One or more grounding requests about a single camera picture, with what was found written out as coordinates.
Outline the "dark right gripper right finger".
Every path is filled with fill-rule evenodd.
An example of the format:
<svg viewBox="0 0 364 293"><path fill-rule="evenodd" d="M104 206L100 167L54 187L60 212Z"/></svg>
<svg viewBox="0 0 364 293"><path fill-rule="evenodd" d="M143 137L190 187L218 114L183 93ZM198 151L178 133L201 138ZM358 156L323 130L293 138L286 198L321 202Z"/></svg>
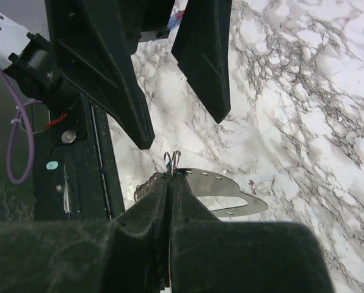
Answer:
<svg viewBox="0 0 364 293"><path fill-rule="evenodd" d="M194 196L187 178L171 182L173 292L333 292L313 232L294 222L223 222Z"/></svg>

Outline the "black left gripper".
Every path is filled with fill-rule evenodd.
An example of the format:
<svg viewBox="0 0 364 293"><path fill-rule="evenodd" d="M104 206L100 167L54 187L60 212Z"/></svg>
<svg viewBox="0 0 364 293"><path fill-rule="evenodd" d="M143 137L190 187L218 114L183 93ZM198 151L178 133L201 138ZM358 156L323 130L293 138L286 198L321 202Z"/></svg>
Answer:
<svg viewBox="0 0 364 293"><path fill-rule="evenodd" d="M139 41L169 37L174 0L144 1ZM66 81L105 110L141 150L155 134L137 83L118 1L46 1L53 55ZM172 54L198 99L221 123L231 110L228 42L232 2L188 1Z"/></svg>

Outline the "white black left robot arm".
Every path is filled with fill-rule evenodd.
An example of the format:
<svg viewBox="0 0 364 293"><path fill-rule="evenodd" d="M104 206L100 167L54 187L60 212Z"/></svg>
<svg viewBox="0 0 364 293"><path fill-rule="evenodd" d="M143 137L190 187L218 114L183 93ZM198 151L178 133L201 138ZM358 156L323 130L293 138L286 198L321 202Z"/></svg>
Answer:
<svg viewBox="0 0 364 293"><path fill-rule="evenodd" d="M173 1L46 1L49 38L0 12L0 69L85 135L80 97L105 110L141 150L155 134L131 56L140 42L169 36ZM230 112L231 1L188 1L172 46L179 69L216 122Z"/></svg>

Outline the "clear plastic key organizer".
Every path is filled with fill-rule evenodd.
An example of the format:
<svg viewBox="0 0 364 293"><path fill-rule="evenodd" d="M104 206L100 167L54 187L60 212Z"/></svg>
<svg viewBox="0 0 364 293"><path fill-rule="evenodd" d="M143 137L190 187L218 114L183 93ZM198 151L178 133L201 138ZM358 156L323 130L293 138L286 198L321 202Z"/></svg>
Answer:
<svg viewBox="0 0 364 293"><path fill-rule="evenodd" d="M216 217L244 217L268 209L268 204L240 190L239 185L223 174L199 168L179 168L179 174L186 177L192 193L202 203L209 203L208 209Z"/></svg>

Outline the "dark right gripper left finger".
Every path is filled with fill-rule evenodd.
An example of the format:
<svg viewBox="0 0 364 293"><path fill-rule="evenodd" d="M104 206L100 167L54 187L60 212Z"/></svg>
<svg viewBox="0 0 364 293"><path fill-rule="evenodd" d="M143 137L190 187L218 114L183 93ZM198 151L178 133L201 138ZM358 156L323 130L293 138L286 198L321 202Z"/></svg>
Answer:
<svg viewBox="0 0 364 293"><path fill-rule="evenodd" d="M114 220L0 223L0 292L168 287L166 178Z"/></svg>

